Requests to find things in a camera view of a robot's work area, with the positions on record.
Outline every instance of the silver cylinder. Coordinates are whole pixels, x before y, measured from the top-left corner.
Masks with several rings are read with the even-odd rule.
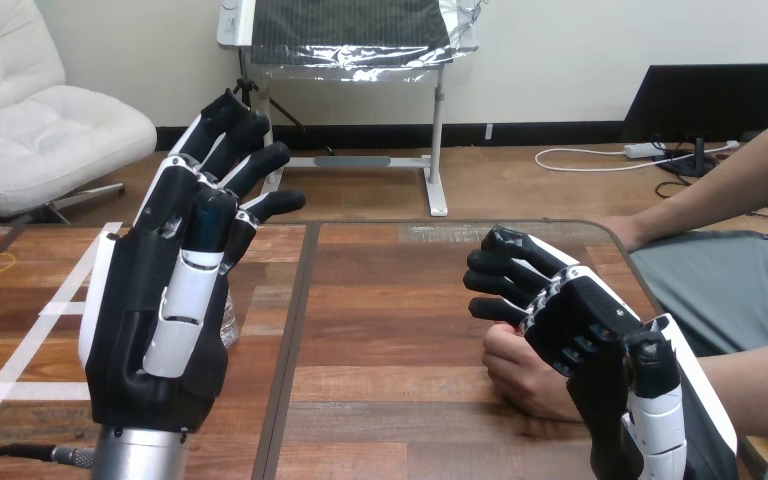
[[[189,447],[189,436],[181,433],[102,427],[91,478],[180,480]]]

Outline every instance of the human hand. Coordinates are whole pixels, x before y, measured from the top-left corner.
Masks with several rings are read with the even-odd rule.
[[[632,215],[592,217],[589,220],[614,232],[620,243],[629,252],[633,252],[652,241],[645,234],[643,228],[640,227],[637,219]]]
[[[482,363],[496,388],[528,414],[581,421],[567,393],[566,378],[546,364],[516,330],[497,323],[484,335]]]

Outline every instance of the human arm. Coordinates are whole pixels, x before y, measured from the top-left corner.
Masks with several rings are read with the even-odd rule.
[[[702,369],[742,435],[768,437],[768,346],[700,358]]]
[[[720,166],[657,205],[627,217],[597,219],[629,250],[768,206],[768,130]]]

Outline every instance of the chair leg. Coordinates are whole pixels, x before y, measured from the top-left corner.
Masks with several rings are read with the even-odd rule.
[[[91,188],[84,190],[83,192],[76,192],[68,197],[59,198],[53,202],[48,202],[43,205],[43,211],[54,215],[54,218],[62,223],[70,223],[63,214],[60,213],[61,208],[71,207],[80,203],[88,202],[105,195],[112,193],[119,193],[125,191],[124,183],[115,183],[113,185],[106,185],[104,187]]]
[[[116,183],[116,184],[107,185],[104,187],[91,188],[89,190],[84,190],[83,192],[77,192],[68,197],[63,197],[53,202],[49,202],[48,205],[50,205],[55,210],[59,210],[61,208],[71,207],[72,205],[84,203],[86,201],[93,200],[95,198],[98,198],[104,195],[109,195],[111,193],[121,193],[124,191],[125,191],[125,184]]]
[[[57,208],[54,207],[54,202],[49,202],[43,205],[42,207],[42,218],[43,221],[45,221],[45,214],[48,213],[54,217],[55,220],[57,220],[60,223],[70,224],[69,220],[66,219],[66,217],[63,216],[62,213],[60,213]]]

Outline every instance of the black monitor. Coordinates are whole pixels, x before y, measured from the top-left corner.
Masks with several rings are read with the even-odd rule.
[[[705,142],[745,141],[768,128],[768,63],[652,65],[623,124],[621,141],[690,142],[695,156],[659,166],[701,177]]]

